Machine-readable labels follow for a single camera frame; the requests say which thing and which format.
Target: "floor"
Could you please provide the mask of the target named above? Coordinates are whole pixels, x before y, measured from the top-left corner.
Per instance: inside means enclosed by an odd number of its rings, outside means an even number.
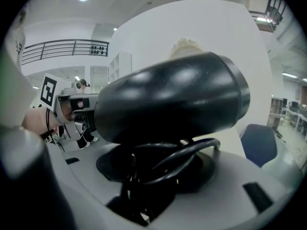
[[[278,131],[282,134],[283,137],[281,140],[293,156],[299,168],[305,170],[307,161],[307,142],[305,142],[305,136],[295,131],[295,128],[287,123],[279,125]]]
[[[99,134],[97,131],[92,132],[92,136],[94,137],[98,137],[98,141],[96,142],[92,142],[91,145],[89,147],[101,147],[104,146],[106,144],[109,144],[109,142],[105,141]],[[76,141],[67,143],[65,145],[63,145],[63,148],[65,151],[75,151],[75,150],[79,150],[78,144]]]

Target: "white partition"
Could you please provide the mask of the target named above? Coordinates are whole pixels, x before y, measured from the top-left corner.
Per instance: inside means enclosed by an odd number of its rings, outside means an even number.
[[[148,10],[117,29],[109,58],[128,51],[133,57],[132,71],[136,71],[167,60],[181,38],[229,57],[247,79],[251,101],[248,113],[236,124],[238,133],[248,124],[266,125],[272,94],[270,62],[259,29],[241,4],[183,0]]]

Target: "black metal railing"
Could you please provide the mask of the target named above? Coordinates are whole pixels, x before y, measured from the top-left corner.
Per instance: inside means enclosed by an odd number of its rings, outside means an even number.
[[[107,56],[108,42],[87,39],[63,39],[30,45],[24,48],[22,65],[60,56]]]
[[[284,0],[268,0],[265,12],[249,11],[259,30],[274,32],[283,19],[286,8]]]

